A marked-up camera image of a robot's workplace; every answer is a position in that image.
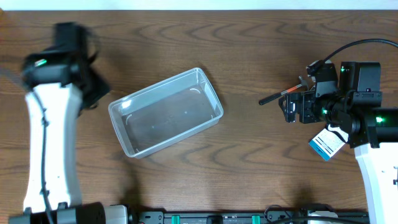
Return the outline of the black handled claw hammer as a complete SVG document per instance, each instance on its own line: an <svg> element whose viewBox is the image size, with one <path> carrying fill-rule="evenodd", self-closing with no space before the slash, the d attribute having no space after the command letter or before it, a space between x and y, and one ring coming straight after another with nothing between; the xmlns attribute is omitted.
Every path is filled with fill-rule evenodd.
<svg viewBox="0 0 398 224"><path fill-rule="evenodd" d="M280 98L281 96L284 96L284 95L286 95L288 93L291 93L291 92L293 92L295 90L298 90L301 87L305 87L306 89L308 89L308 82L303 78L303 76L299 76L298 79L300 80L300 84L295 85L295 86L293 86L293 87L291 87L291 88L289 88L287 90L284 90L284 91L282 91L280 93L274 93L273 95L267 96L267 97L259 100L259 105L264 105L266 103L274 101L274 100Z"/></svg>

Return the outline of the white blue card package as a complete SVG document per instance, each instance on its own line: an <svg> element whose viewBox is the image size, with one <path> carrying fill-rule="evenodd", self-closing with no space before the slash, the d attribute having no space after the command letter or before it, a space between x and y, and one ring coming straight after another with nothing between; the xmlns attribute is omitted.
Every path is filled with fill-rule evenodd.
<svg viewBox="0 0 398 224"><path fill-rule="evenodd" d="M326 125L310 142L309 145L325 161L331 159L346 143L348 134L339 127Z"/></svg>

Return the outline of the clear plastic container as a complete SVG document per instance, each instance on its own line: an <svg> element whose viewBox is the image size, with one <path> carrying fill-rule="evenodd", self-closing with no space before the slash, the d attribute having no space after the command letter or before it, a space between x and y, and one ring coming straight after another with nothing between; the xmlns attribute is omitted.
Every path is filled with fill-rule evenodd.
<svg viewBox="0 0 398 224"><path fill-rule="evenodd" d="M221 101L198 67L124 96L108 106L128 157L141 159L218 123Z"/></svg>

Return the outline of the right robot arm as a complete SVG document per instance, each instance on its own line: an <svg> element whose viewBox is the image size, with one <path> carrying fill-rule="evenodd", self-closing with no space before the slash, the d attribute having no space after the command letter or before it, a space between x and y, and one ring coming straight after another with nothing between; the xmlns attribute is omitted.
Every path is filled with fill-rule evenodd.
<svg viewBox="0 0 398 224"><path fill-rule="evenodd" d="M307 91L286 93L279 106L288 123L325 122L354 149L363 177L371 223L397 223L397 109L382 107L381 65L321 65Z"/></svg>

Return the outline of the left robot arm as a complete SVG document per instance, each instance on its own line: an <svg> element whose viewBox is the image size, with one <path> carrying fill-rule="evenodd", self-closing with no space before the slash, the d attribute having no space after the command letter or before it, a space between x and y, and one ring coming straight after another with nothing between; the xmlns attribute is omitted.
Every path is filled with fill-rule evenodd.
<svg viewBox="0 0 398 224"><path fill-rule="evenodd" d="M89 28L54 26L53 45L28 55L22 66L30 122L29 181L23 212L9 223L105 223L104 206L82 203L76 172L76 121L110 91L91 66Z"/></svg>

